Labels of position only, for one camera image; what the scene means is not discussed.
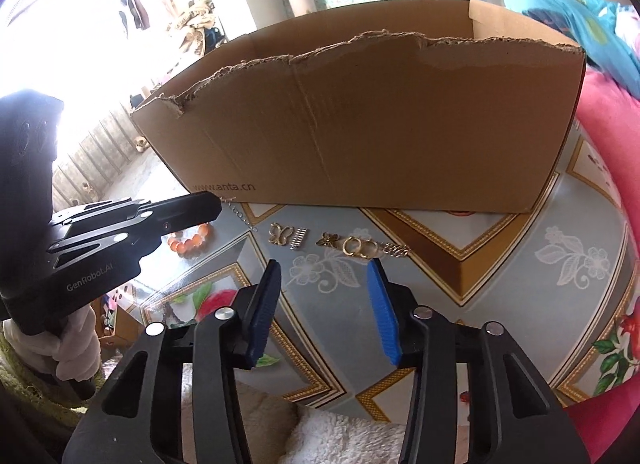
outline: silver chain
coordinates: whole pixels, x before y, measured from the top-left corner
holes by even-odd
[[[249,222],[249,220],[244,215],[244,213],[241,213],[238,210],[236,205],[233,203],[233,198],[230,198],[230,199],[221,198],[220,201],[229,204],[229,209],[231,209],[235,213],[235,215],[244,222],[244,225],[246,225],[250,231],[257,231],[257,229],[252,225],[252,223]]]

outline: human hand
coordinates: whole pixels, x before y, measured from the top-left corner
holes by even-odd
[[[29,367],[53,374],[61,381],[85,381],[100,368],[100,341],[95,333],[95,313],[90,305],[67,318],[60,338],[49,332],[24,334],[11,319],[2,322],[4,337]],[[58,362],[55,366],[51,358]]]

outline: metal jewelry piece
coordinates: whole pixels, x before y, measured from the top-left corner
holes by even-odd
[[[291,245],[289,248],[292,251],[298,249],[302,244],[302,241],[305,239],[307,233],[308,229],[305,229],[304,227],[297,228],[296,233],[293,235],[293,238],[291,238]]]
[[[289,237],[293,234],[293,227],[287,225],[287,227],[282,227],[279,223],[273,222],[271,224],[271,228],[269,229],[269,243],[273,245],[286,245],[289,241]]]
[[[225,204],[228,204],[228,205],[229,205],[229,209],[231,209],[231,211],[232,211],[233,213],[235,213],[235,215],[236,215],[240,220],[242,220],[242,222],[244,222],[244,225],[246,225],[246,226],[249,228],[249,230],[250,230],[250,231],[254,231],[254,232],[255,232],[255,231],[257,231],[257,229],[255,228],[255,226],[254,226],[251,222],[249,222],[249,220],[247,219],[247,217],[246,217],[243,213],[241,213],[240,211],[238,211],[238,208],[237,208],[237,207],[236,207],[236,205],[232,202],[234,198],[235,198],[235,197],[232,197],[232,198],[229,198],[229,199],[220,199],[220,201],[221,201],[221,202],[224,202]]]
[[[349,248],[350,244],[354,244],[353,249]],[[364,249],[367,244],[373,246],[373,249],[370,251],[370,253],[367,253]],[[346,254],[347,256],[359,256],[363,259],[375,258],[376,254],[378,253],[378,249],[378,243],[374,240],[371,240],[370,238],[367,240],[363,240],[358,237],[347,237],[342,243],[342,252],[344,254]]]
[[[380,242],[378,247],[383,253],[395,257],[406,256],[411,252],[411,248],[408,245],[402,245],[400,243]]]
[[[334,249],[336,249],[336,246],[334,244],[338,240],[340,240],[340,235],[322,233],[322,238],[316,241],[316,245],[319,245],[320,247],[333,247]]]

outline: table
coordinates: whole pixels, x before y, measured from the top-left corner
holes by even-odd
[[[185,192],[156,161],[135,196],[157,201]],[[604,374],[626,380],[638,368],[640,354],[630,354],[629,334],[616,323],[640,294],[637,255],[615,185],[578,127],[528,214],[233,206],[251,229],[224,205],[195,256],[178,257],[164,241],[143,258],[122,305],[144,324],[179,325],[204,295],[257,283],[267,260],[278,260],[282,295],[265,357],[236,374],[258,389],[339,414],[406,421],[413,371],[396,370],[382,352],[366,260],[316,245],[323,232],[409,245],[409,257],[382,259],[389,279],[449,320],[503,323],[563,404],[613,386],[600,371],[606,354],[593,347],[598,339],[616,333],[614,348],[630,363]],[[272,222],[308,228],[300,250],[269,243]],[[458,366],[464,424],[466,371]]]

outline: camera lens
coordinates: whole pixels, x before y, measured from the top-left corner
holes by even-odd
[[[26,121],[22,123],[20,126],[20,131],[18,132],[18,155],[24,155],[24,152],[27,151],[27,146],[29,145],[29,132],[31,130],[31,126]]]
[[[42,121],[39,125],[38,125],[38,150],[42,150],[42,148],[44,147],[44,143],[47,140],[47,121]]]

